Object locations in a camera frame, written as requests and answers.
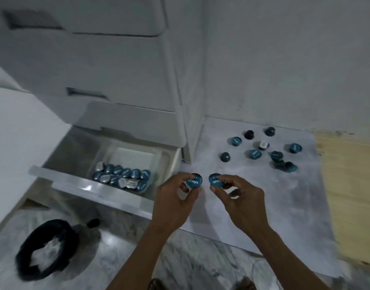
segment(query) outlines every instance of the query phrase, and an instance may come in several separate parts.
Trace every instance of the drawer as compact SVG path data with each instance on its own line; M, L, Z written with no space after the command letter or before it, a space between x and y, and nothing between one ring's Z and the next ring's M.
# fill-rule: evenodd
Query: drawer
M158 35L166 27L161 0L0 0L0 27L3 10L40 27L52 19L69 32Z
M177 112L113 104L101 98L37 96L64 122L101 130L114 129L140 140L183 147L187 138Z
M173 112L179 98L167 39L165 33L148 38L0 30L0 66L35 95L77 92Z
M103 148L109 146L109 142L111 146L135 150L139 155L159 153L154 177L144 194L139 195L91 180L92 164L100 159ZM131 168L138 168L138 164L143 162L143 159L135 158L136 162ZM121 164L122 158L118 158L117 161L111 164ZM131 166L133 163L130 161L132 159L128 158L127 165ZM44 166L32 166L29 174L53 181L54 189L150 219L157 186L178 171L180 162L180 148L147 144L105 131L95 132L72 127Z

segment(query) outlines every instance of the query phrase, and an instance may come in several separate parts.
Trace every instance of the drawer handle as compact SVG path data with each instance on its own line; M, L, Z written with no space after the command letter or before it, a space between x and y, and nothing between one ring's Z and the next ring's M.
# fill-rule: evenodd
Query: drawer handle
M57 29L63 27L47 12L36 10L4 10L9 29Z
M110 102L108 97L103 95L101 92L87 92L86 90L79 90L77 88L67 87L67 94L70 97L92 97L105 102Z

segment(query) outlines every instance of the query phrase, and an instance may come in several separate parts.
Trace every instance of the foot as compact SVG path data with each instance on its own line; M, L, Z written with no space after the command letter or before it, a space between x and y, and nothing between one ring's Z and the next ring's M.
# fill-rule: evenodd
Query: foot
M167 290L167 288L163 285L161 280L155 278L150 281L147 290Z
M256 287L255 284L248 277L244 277L236 290L256 290Z

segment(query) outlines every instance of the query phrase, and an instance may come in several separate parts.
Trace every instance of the person's left hand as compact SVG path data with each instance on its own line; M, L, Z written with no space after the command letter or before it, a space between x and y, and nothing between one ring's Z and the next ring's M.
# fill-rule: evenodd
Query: person's left hand
M186 222L198 197L200 187L189 192L183 181L194 177L190 173L181 173L171 176L166 182L158 186L150 223L151 227L169 237ZM188 194L186 199L180 199L177 193L178 188Z

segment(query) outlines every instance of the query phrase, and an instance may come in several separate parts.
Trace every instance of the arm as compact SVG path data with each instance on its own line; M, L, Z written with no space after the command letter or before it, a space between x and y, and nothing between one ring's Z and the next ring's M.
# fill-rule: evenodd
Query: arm
M184 180L193 179L189 173L170 177L157 188L153 216L142 238L127 262L107 290L146 290L159 254L169 236L187 220L196 201L199 188L189 192ZM181 200L177 190L188 193Z
M220 187L211 191L222 201L233 224L241 229L259 248L285 290L330 290L295 254L283 243L270 227L264 204L264 191L239 176L222 175L224 189L237 189L227 194Z

